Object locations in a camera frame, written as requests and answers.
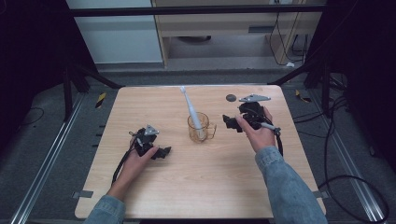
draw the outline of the hand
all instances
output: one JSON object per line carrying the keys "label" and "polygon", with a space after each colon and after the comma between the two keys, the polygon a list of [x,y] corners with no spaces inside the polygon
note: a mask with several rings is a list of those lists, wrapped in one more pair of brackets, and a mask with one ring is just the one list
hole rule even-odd
{"label": "hand", "polygon": [[152,147],[145,155],[140,157],[136,150],[131,151],[122,166],[119,177],[111,186],[107,195],[114,196],[123,201],[132,182],[142,173],[151,157],[157,152],[158,147]]}
{"label": "hand", "polygon": [[[266,107],[264,108],[264,114],[265,117],[272,121],[272,115]],[[264,147],[275,146],[275,135],[272,130],[267,128],[254,130],[241,116],[237,115],[235,118],[242,130],[247,134],[247,138],[255,152]]]}

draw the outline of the sleeve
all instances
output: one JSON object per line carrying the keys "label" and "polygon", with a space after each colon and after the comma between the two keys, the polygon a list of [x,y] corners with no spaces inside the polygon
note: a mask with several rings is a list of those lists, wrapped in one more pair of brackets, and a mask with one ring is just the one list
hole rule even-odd
{"label": "sleeve", "polygon": [[276,223],[327,223],[312,191],[276,147],[262,148],[255,159],[268,188]]}
{"label": "sleeve", "polygon": [[85,219],[84,224],[122,223],[124,216],[124,203],[115,197],[104,195]]}

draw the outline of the glass cup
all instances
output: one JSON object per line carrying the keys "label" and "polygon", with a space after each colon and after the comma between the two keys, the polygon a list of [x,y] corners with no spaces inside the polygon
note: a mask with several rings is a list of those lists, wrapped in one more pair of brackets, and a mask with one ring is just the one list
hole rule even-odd
{"label": "glass cup", "polygon": [[187,119],[190,139],[196,143],[202,143],[206,139],[212,139],[215,136],[217,125],[209,122],[209,118],[204,113],[197,112],[197,117],[201,122],[201,129],[195,128],[191,116]]}

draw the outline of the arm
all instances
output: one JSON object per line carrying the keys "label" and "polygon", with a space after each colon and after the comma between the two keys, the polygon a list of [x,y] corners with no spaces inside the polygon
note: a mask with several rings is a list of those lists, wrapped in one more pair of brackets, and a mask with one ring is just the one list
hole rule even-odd
{"label": "arm", "polygon": [[116,182],[99,200],[84,223],[122,223],[125,216],[124,197],[157,150],[157,147],[153,147],[142,157],[133,150],[123,164]]}
{"label": "arm", "polygon": [[[266,108],[264,113],[268,119],[272,119]],[[255,159],[268,188],[276,223],[327,223],[312,191],[285,163],[275,147],[273,131],[266,128],[254,130],[240,116],[236,120],[256,152]]]}

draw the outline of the small round object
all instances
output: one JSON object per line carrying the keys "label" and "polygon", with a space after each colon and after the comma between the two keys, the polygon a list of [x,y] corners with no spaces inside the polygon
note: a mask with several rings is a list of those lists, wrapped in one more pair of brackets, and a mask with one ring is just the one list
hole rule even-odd
{"label": "small round object", "polygon": [[234,102],[236,100],[236,96],[234,94],[228,94],[225,99],[227,99],[228,102]]}

